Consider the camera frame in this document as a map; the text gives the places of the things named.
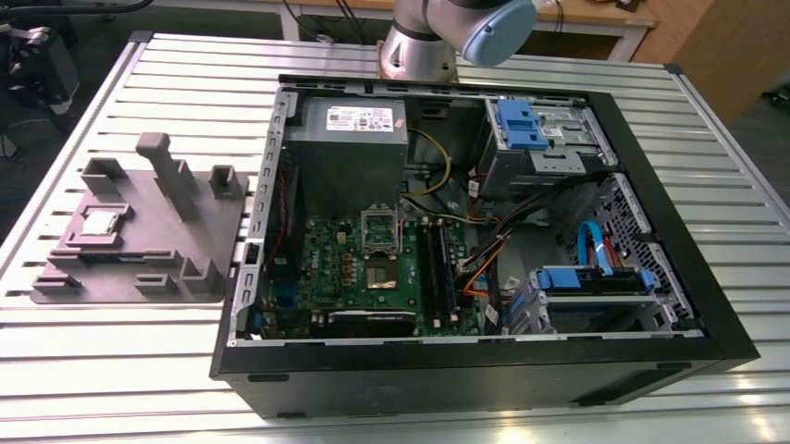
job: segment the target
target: power cable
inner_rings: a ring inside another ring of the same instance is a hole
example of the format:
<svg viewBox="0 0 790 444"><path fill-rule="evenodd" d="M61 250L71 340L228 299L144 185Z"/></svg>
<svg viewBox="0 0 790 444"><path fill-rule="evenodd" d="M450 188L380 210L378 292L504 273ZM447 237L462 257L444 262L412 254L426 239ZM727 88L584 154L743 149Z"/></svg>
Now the power cable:
<svg viewBox="0 0 790 444"><path fill-rule="evenodd" d="M296 17L296 14L294 13L294 10L291 9L291 5L288 3L288 0L283 0L283 6L286 6L286 9L288 10L291 17L294 18L294 21L296 22L299 29L302 29L302 31L304 31L304 34L307 34L307 36L310 36L310 38L312 38L312 40L319 40L319 36L316 35L316 33L311 29L307 28L307 26L299 20L299 17Z"/></svg>
<svg viewBox="0 0 790 444"><path fill-rule="evenodd" d="M343 17L348 20L348 23L351 23L351 28L354 30L354 34L356 35L356 39L359 39L359 44L364 44L366 33L362 30L362 24L356 19L356 15L354 14L351 7L348 6L348 3L346 3L346 0L335 0L335 3L338 4L340 12L343 13Z"/></svg>

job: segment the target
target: aluminum table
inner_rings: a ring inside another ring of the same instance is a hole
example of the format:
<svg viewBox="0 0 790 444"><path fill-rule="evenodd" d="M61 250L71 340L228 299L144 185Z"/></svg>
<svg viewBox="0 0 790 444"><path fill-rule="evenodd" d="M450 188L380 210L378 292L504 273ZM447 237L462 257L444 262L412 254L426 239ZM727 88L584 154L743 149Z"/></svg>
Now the aluminum table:
<svg viewBox="0 0 790 444"><path fill-rule="evenodd" d="M790 440L790 214L687 79L662 66L518 56L494 69L459 60L459 74L467 83L615 96L763 355L727 374L694 377L619 407L264 421L207 377L219 304L36 305L31 283L85 190L79 173L92 156L149 168L135 141L141 131L161 131L192 171L229 164L256 173L276 76L376 75L374 47L133 37L0 248L0 438Z"/></svg>

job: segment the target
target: red wire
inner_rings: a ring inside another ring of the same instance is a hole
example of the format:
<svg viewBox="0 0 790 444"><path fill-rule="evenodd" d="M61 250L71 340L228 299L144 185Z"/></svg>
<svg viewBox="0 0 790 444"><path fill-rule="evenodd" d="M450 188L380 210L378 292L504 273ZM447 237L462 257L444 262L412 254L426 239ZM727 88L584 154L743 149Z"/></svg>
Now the red wire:
<svg viewBox="0 0 790 444"><path fill-rule="evenodd" d="M271 249L271 255L270 260L267 261L267 266L272 264L276 250L278 248L280 248L280 243L283 243L283 238L286 237L286 173L283 173L283 170L280 170L278 178L280 180L280 234L276 237L276 243L274 244L274 248Z"/></svg>

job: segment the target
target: motherboard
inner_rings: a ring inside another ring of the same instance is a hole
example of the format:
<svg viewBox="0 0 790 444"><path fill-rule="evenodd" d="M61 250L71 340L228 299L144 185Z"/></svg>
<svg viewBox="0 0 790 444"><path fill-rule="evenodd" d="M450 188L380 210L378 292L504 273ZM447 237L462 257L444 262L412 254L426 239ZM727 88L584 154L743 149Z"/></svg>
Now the motherboard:
<svg viewBox="0 0 790 444"><path fill-rule="evenodd" d="M455 222L399 219L386 209L355 219L310 218L300 276L271 285L263 334L312 339L331 335L322 328L331 324L351 326L343 337L355 336L359 324L391 337L479 334L479 311L452 284L464 257Z"/></svg>

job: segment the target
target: yellow wire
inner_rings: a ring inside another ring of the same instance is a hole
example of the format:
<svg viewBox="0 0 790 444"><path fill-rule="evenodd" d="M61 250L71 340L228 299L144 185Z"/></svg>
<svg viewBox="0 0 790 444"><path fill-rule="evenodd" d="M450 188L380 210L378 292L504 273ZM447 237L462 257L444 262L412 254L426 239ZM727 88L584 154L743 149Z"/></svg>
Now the yellow wire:
<svg viewBox="0 0 790 444"><path fill-rule="evenodd" d="M436 139L434 139L434 137L431 137L431 135L428 133L426 133L420 129L410 128L408 130L415 131L418 134L420 134L422 137L424 137L428 140L428 142L431 142L434 144L434 146L436 147L436 149L442 153L442 157L444 157L444 177L442 178L439 183L436 185L434 185L431 188L428 188L427 190L402 193L402 196L407 196L407 197L424 196L426 194L431 194L434 191L436 191L439 188L442 188L444 186L444 184L450 181L450 169L452 166L452 159L450 158L450 154L447 153L447 149L442 146L439 141Z"/></svg>

